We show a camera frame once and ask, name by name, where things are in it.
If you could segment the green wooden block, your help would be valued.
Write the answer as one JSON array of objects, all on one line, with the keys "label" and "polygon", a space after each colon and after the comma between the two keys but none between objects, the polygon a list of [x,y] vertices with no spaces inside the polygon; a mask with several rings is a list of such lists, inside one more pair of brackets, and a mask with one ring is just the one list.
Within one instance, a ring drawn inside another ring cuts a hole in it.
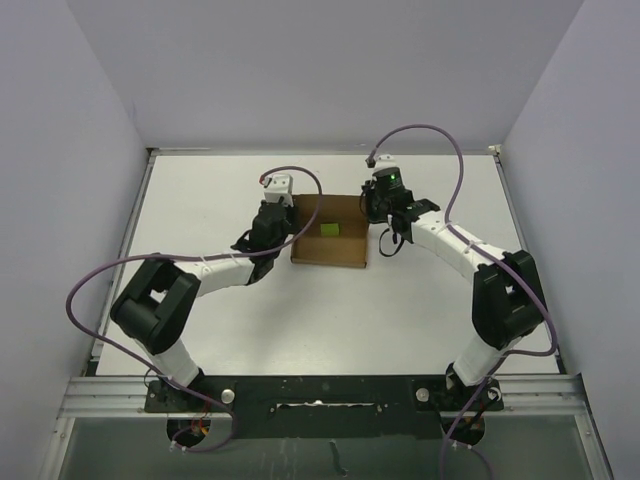
[{"label": "green wooden block", "polygon": [[322,237],[337,237],[340,235],[340,225],[338,223],[322,223],[320,233]]}]

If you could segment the brown cardboard box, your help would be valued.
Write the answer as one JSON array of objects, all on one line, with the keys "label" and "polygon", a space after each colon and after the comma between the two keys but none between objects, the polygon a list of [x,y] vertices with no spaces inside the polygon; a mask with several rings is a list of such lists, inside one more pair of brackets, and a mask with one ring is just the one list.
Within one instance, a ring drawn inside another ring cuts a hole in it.
[{"label": "brown cardboard box", "polygon": [[358,195],[323,195],[318,216],[291,247],[291,262],[364,269],[368,234]]}]

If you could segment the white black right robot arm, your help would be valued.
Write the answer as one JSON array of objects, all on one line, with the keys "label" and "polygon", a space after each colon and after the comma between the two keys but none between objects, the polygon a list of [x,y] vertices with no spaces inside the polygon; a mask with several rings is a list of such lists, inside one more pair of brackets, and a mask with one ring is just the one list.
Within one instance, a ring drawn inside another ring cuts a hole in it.
[{"label": "white black right robot arm", "polygon": [[396,166],[375,168],[362,195],[369,223],[387,224],[394,243],[430,251],[471,284],[474,333],[447,368],[444,385],[446,400],[467,408],[506,352],[545,320],[535,262],[524,250],[511,253],[482,241],[456,226],[448,209],[416,199]]}]

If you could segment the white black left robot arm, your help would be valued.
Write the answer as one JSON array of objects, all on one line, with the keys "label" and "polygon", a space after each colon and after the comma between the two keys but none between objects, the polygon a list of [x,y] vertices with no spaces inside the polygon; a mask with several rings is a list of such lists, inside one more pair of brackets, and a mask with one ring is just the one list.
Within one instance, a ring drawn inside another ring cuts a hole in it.
[{"label": "white black left robot arm", "polygon": [[193,410],[203,398],[203,372],[181,340],[196,299],[260,281],[297,232],[291,195],[263,200],[251,228],[232,246],[232,256],[208,262],[147,259],[122,290],[110,318],[172,380],[167,397],[178,409]]}]

